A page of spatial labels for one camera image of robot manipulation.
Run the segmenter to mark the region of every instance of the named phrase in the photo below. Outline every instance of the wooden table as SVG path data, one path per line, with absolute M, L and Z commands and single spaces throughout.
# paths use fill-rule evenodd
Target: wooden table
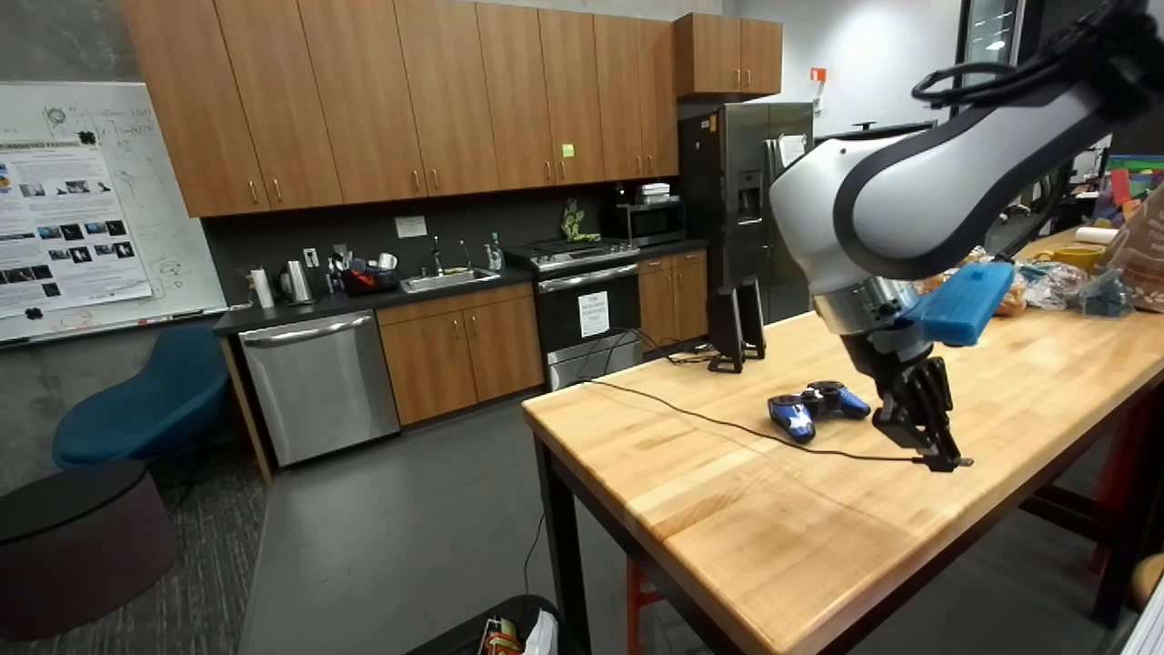
M 820 316 L 771 325 L 766 360 L 748 360 L 742 375 L 653 360 L 526 399 L 564 621 L 583 638 L 589 630 L 572 494 L 717 652 L 821 652 L 900 607 L 1005 510 L 1063 473 L 1123 405 L 1137 406 L 1143 431 L 1164 425 L 1154 411 L 1164 399 L 1164 316 L 1021 312 L 992 319 L 976 349 L 941 356 L 953 437 L 976 459 L 955 473 L 806 455 L 744 434 L 771 434 L 763 399 L 816 380 L 875 399 Z M 911 459 L 869 422 L 839 419 L 821 422 L 810 448 Z M 1145 554 L 1149 518 L 1160 518 L 1157 477 L 1143 483 L 1154 497 L 1123 519 L 1136 530 L 1117 536 L 1123 561 Z

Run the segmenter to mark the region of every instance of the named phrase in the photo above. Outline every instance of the stainless steel dishwasher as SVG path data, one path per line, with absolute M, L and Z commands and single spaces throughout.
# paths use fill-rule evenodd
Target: stainless steel dishwasher
M 399 431 L 372 312 L 240 331 L 279 466 Z

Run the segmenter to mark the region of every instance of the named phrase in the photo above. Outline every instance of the microwave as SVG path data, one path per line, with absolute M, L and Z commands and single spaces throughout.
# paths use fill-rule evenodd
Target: microwave
M 689 239 L 684 203 L 677 198 L 653 203 L 615 203 L 605 214 L 605 235 L 641 248 Z

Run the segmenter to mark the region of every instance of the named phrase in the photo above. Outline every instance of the kitchen sink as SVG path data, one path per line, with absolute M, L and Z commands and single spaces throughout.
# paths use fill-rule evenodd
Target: kitchen sink
M 499 279 L 499 269 L 457 269 L 457 274 L 445 274 L 445 275 L 404 275 L 399 290 L 404 295 L 426 295 L 426 290 L 445 290 L 445 286 L 468 286 L 468 283 L 489 283 Z

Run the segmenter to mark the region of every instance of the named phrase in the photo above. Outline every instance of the kitchen cabinet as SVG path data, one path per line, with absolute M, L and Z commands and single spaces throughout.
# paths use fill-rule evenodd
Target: kitchen cabinet
M 121 3 L 188 214 L 265 211 L 216 0 Z
M 742 23 L 724 16 L 684 16 L 677 24 L 677 95 L 778 95 L 781 30 L 778 23 Z
M 379 311 L 404 425 L 542 385 L 526 283 Z
M 593 112 L 598 97 L 598 40 L 593 16 L 540 12 L 546 118 L 548 118 L 548 171 L 556 182 L 605 178 L 605 129 Z
M 605 178 L 593 17 L 478 3 L 503 191 Z
M 484 103 L 491 112 L 499 155 L 499 185 L 556 182 L 548 153 L 546 66 L 542 66 L 542 12 L 480 3 L 480 63 Z
M 606 178 L 672 178 L 672 30 L 644 17 L 593 17 L 598 108 Z
M 706 252 L 641 263 L 644 349 L 668 349 L 706 334 Z
M 344 203 L 423 198 L 392 0 L 298 0 Z
M 411 120 L 429 198 L 503 191 L 478 3 L 398 0 Z
M 269 206 L 341 203 L 295 0 L 217 0 L 216 6 Z

